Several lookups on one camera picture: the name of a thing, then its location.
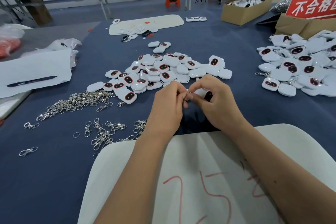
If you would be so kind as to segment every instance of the red item in plastic bag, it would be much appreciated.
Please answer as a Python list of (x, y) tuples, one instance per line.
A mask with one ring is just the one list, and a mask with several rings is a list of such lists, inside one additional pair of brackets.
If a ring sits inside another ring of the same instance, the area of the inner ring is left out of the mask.
[(0, 39), (0, 59), (8, 57), (9, 54), (19, 48), (21, 41), (18, 38)]

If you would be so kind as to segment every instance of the person's left hand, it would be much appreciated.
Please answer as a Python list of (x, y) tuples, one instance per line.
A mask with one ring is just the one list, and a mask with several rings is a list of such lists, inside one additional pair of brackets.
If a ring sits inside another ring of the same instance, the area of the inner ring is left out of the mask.
[(187, 89), (176, 81), (159, 90), (141, 137), (168, 143), (180, 126), (182, 105), (187, 107), (183, 102), (186, 95)]

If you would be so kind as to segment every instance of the blue tablecloth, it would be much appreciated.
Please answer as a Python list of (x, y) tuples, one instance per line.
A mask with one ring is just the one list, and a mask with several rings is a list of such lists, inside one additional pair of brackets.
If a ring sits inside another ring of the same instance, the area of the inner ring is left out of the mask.
[[(178, 12), (182, 18), (192, 16), (192, 11)], [(207, 63), (211, 55), (223, 57), (233, 77), (226, 80), (235, 96), (238, 107), (253, 126), (288, 123), (314, 137), (335, 159), (336, 101), (323, 96), (310, 97), (297, 92), (295, 97), (285, 97), (278, 92), (263, 89), (263, 77), (255, 76), (263, 63), (256, 48), (269, 45), (271, 31), (256, 26), (255, 22), (235, 26), (219, 21), (219, 13), (205, 11), (206, 22), (185, 23), (183, 26), (161, 29), (153, 37), (141, 36), (127, 43), (121, 36), (111, 36), (101, 22), (83, 41), (78, 65), (70, 82), (35, 90), (0, 127), (0, 222), (1, 223), (77, 223), (82, 197), (86, 187), (94, 151), (90, 141), (96, 135), (84, 137), (87, 121), (99, 118), (101, 122), (127, 124), (127, 129), (117, 131), (116, 141), (133, 134), (133, 123), (144, 120), (151, 110), (156, 90), (138, 95), (131, 105), (116, 108), (120, 100), (111, 98), (112, 107), (96, 112), (97, 107), (67, 112), (40, 122), (34, 130), (23, 128), (46, 107), (70, 94), (86, 90), (89, 84), (108, 79), (110, 69), (125, 70), (141, 54), (151, 53), (151, 41), (168, 41), (167, 52), (181, 52), (193, 59)], [(177, 134), (214, 131), (204, 114), (194, 104), (184, 111)], [(75, 132), (80, 137), (73, 138)], [(26, 157), (18, 157), (21, 150), (38, 146)]]

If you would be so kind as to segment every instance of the cardboard box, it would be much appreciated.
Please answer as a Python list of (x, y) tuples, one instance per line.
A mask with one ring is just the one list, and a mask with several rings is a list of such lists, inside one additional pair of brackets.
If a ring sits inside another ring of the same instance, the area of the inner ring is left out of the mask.
[(253, 19), (267, 13), (273, 0), (266, 0), (258, 5), (254, 5), (248, 8), (239, 7), (235, 5), (227, 5), (235, 0), (228, 0), (223, 5), (221, 21), (233, 23), (236, 25), (244, 25), (245, 23), (252, 21)]
[(304, 39), (308, 39), (324, 29), (336, 31), (336, 18), (309, 20), (281, 14), (275, 28), (276, 35), (299, 34)]
[(23, 4), (27, 3), (41, 3), (38, 6), (26, 5), (28, 12), (34, 18), (37, 25), (44, 25), (53, 21), (48, 9), (43, 4), (43, 0), (20, 0)]

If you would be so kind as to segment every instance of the open cardboard box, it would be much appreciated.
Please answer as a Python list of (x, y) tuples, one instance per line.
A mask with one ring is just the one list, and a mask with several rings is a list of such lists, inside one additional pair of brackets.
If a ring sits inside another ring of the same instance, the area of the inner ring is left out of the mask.
[(309, 20), (281, 14), (275, 28), (276, 35), (298, 34), (304, 39), (308, 39), (324, 29), (336, 31), (336, 18)]
[(253, 19), (267, 13), (273, 0), (266, 0), (258, 5), (253, 5), (251, 7), (239, 7), (235, 5), (227, 5), (235, 0), (228, 0), (223, 5), (221, 21), (233, 23), (236, 25), (244, 25), (245, 23), (252, 21)]

